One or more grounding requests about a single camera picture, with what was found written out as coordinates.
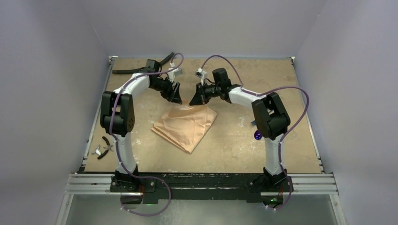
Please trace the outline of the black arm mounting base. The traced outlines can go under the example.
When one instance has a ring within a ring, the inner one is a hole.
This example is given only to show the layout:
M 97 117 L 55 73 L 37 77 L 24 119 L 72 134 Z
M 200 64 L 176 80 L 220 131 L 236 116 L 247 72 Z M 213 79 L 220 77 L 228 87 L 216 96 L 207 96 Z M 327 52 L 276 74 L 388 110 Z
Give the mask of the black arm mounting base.
M 117 185 L 113 174 L 110 192 L 136 195 L 143 204 L 156 204 L 159 200 L 168 199 L 282 204 L 294 190 L 291 177 L 286 176 L 280 183 L 271 184 L 263 179 L 263 174 L 138 172 L 140 180 L 137 185 Z

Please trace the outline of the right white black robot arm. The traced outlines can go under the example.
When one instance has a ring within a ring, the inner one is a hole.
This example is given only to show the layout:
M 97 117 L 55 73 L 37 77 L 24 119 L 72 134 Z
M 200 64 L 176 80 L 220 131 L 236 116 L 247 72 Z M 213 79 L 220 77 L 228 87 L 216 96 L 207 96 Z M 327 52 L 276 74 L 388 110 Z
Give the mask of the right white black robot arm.
M 205 105 L 211 98 L 219 97 L 230 103 L 245 106 L 253 111 L 257 133 L 265 140 L 266 162 L 263 184 L 270 191 L 276 190 L 286 179 L 283 137 L 291 123 L 290 117 L 275 92 L 261 95 L 232 84 L 224 68 L 215 69 L 214 81 L 205 83 L 205 78 L 196 84 L 190 105 Z

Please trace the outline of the peach cloth napkin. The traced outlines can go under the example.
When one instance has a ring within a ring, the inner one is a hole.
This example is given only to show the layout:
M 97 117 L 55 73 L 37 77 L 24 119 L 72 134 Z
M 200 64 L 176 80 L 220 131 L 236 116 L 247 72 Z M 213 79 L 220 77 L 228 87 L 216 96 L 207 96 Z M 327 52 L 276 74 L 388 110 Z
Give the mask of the peach cloth napkin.
M 213 125 L 217 112 L 206 105 L 176 105 L 168 109 L 151 130 L 191 154 Z

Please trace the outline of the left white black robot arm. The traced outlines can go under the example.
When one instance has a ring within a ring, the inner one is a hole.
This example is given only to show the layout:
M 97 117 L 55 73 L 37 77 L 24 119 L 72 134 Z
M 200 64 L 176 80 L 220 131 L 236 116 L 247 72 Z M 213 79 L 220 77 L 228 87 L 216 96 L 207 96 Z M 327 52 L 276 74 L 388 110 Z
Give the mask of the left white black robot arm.
M 180 83 L 174 80 L 180 74 L 180 67 L 171 62 L 170 68 L 165 71 L 167 77 L 163 78 L 160 71 L 162 65 L 162 62 L 147 60 L 145 67 L 129 72 L 131 77 L 125 84 L 102 94 L 100 125 L 113 137 L 118 160 L 114 182 L 129 192 L 136 191 L 140 185 L 130 141 L 135 125 L 134 98 L 146 89 L 153 89 L 168 102 L 179 105 L 183 102 L 179 93 Z

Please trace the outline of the black handled pliers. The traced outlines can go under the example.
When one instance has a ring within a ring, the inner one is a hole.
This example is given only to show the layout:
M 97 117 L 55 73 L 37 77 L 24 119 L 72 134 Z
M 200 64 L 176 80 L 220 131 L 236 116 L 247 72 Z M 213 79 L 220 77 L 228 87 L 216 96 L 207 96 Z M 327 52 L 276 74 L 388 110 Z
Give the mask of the black handled pliers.
M 105 146 L 98 145 L 92 152 L 92 155 L 96 155 L 97 159 L 102 159 L 109 151 L 113 151 L 113 144 L 108 140 L 107 137 L 102 136 L 102 140 L 105 142 Z

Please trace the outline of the purple metallic spoon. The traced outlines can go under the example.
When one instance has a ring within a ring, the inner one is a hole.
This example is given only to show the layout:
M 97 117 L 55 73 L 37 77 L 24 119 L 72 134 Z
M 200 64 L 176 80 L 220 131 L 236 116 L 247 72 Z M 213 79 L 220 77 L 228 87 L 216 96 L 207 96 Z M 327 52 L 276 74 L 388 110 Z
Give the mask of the purple metallic spoon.
M 254 139 L 255 140 L 261 140 L 262 139 L 262 134 L 258 131 L 258 130 L 256 130 L 255 132 L 254 132 Z

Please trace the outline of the aluminium frame rail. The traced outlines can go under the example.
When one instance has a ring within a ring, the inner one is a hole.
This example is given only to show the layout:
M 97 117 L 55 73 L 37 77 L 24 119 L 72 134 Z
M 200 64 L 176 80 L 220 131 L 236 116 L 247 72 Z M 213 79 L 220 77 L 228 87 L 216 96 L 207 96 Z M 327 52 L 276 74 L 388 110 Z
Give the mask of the aluminium frame rail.
M 247 90 L 242 84 L 232 84 L 225 69 L 213 72 L 214 81 L 206 83 L 207 74 L 202 68 L 196 71 L 201 82 L 196 86 L 191 105 L 205 105 L 211 98 L 247 107 L 255 117 L 256 139 L 264 139 L 266 162 L 261 173 L 170 173 L 138 171 L 133 158 L 132 145 L 128 143 L 134 127 L 133 98 L 148 88 L 159 90 L 166 100 L 181 103 L 178 82 L 174 82 L 172 66 L 168 80 L 161 79 L 159 71 L 164 62 L 149 60 L 147 65 L 134 69 L 132 77 L 119 89 L 105 91 L 99 109 L 100 124 L 114 139 L 118 165 L 114 173 L 75 173 L 70 175 L 63 207 L 57 224 L 67 222 L 73 196 L 116 194 L 120 196 L 121 209 L 131 213 L 128 203 L 155 204 L 167 200 L 245 200 L 262 203 L 266 210 L 282 209 L 293 194 L 329 195 L 336 221 L 346 224 L 339 206 L 338 191 L 332 174 L 288 174 L 284 163 L 284 140 L 295 128 L 277 89 L 265 93 Z

